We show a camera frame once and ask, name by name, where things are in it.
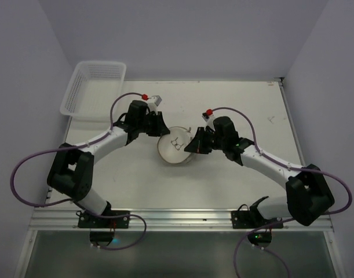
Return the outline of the white mesh laundry bag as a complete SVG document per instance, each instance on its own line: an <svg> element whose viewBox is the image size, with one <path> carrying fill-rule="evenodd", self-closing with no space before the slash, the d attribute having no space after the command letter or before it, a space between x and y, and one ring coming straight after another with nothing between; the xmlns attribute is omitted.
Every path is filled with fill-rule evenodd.
<svg viewBox="0 0 354 278"><path fill-rule="evenodd" d="M192 141L191 128L173 126L169 128L169 131L169 134L161 136L157 142L159 157L173 166L191 162L195 154L184 151L184 148Z"/></svg>

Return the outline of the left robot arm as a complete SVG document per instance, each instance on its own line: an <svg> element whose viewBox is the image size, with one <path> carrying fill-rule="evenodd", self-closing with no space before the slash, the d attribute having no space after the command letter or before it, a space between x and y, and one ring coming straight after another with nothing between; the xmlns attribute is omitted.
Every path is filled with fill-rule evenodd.
<svg viewBox="0 0 354 278"><path fill-rule="evenodd" d="M124 119L119 118L109 130L84 143L83 148L62 144L48 174L48 185L89 213L110 216L110 203L92 188L94 165L114 150L129 145L141 133L150 137L169 134L162 112L158 111L161 101L160 96L133 100L122 115Z"/></svg>

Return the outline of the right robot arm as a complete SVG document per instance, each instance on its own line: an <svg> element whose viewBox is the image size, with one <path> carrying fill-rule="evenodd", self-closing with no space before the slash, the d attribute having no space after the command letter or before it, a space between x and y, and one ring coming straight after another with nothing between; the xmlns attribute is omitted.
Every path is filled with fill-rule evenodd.
<svg viewBox="0 0 354 278"><path fill-rule="evenodd" d="M264 196L238 214L238 219L254 228L278 218L294 218L301 225L309 226L335 203L317 166L300 167L284 160L277 164L277 157L265 158L256 149L254 141L239 135L227 116L214 119L206 127L199 127L184 150L197 154L222 151L228 160L263 174L285 190L285 196Z"/></svg>

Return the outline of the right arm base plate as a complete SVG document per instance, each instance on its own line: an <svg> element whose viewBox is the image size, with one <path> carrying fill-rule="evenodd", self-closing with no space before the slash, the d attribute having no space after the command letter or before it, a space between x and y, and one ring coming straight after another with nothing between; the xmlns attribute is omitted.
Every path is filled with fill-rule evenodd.
<svg viewBox="0 0 354 278"><path fill-rule="evenodd" d="M266 220L259 213L248 210L231 211L233 229L255 229L264 225L270 225L272 229L282 229L283 224L278 224L276 218Z"/></svg>

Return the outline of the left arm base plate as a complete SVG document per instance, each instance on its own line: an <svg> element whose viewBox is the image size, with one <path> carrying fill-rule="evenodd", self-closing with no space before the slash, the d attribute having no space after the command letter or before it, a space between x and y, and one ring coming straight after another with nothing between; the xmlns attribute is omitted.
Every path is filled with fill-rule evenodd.
<svg viewBox="0 0 354 278"><path fill-rule="evenodd" d="M84 211L77 211L79 217L78 227L87 229L127 229L130 221L130 211L126 210L110 210L105 216L110 218L101 218L93 216Z"/></svg>

